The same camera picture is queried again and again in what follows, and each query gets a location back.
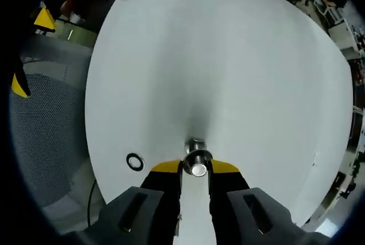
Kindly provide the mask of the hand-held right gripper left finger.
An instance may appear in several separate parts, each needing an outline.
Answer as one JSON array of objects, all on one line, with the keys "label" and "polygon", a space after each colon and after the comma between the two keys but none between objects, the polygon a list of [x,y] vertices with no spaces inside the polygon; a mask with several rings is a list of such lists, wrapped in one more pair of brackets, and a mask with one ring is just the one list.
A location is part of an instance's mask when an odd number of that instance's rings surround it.
[{"label": "hand-held right gripper left finger", "polygon": [[102,208],[98,220],[64,236],[65,244],[173,244],[180,215],[183,163],[162,162],[139,187]]}]

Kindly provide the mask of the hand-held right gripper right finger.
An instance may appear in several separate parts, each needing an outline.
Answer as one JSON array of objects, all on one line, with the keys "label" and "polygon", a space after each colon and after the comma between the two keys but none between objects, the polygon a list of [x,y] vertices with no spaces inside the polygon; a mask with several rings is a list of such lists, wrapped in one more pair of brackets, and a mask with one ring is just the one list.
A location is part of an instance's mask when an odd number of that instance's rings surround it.
[{"label": "hand-held right gripper right finger", "polygon": [[329,237],[306,232],[289,210],[259,188],[251,188],[239,169],[211,160],[209,211],[217,244],[329,244]]}]

